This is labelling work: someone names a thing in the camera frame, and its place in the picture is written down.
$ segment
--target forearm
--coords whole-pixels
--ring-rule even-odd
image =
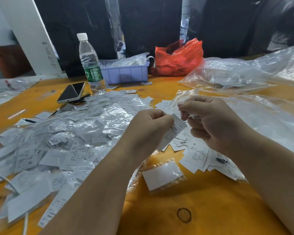
[[[294,234],[294,153],[250,131],[228,156]]]
[[[115,146],[41,235],[116,234],[127,185],[136,166],[128,160],[128,153],[122,145]]]

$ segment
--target white bottle cap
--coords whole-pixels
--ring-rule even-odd
[[[86,33],[79,33],[77,34],[78,40],[79,41],[85,41],[88,40],[87,34]]]

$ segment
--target fan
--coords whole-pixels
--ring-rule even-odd
[[[268,54],[294,45],[294,0],[263,0],[248,55]]]

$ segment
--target table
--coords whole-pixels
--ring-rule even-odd
[[[136,89],[140,97],[151,96],[153,104],[171,100],[178,90],[190,88],[178,83],[181,77],[150,77],[152,85],[126,85],[116,90]],[[20,118],[32,118],[42,111],[53,112],[56,100],[68,84],[85,81],[84,78],[53,79],[37,83],[0,106],[0,133]],[[277,86],[258,94],[280,97],[294,103],[294,87]],[[22,113],[8,119],[18,112]],[[149,164],[174,158],[178,162],[182,151],[174,153],[169,146],[165,153],[150,157]],[[178,164],[187,180],[161,193],[150,196],[143,178],[133,192],[126,196],[118,234],[232,234],[232,235],[286,235],[290,234],[254,189],[245,182],[235,182],[213,170],[192,174]],[[5,183],[0,183],[0,196]],[[37,226],[48,204],[29,216],[27,234],[37,234]],[[23,221],[2,234],[19,235]]]

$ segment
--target red plastic bag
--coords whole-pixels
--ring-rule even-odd
[[[156,47],[156,67],[150,72],[154,76],[182,76],[189,74],[203,60],[202,41],[196,38],[183,46],[183,40],[170,44],[168,47]]]

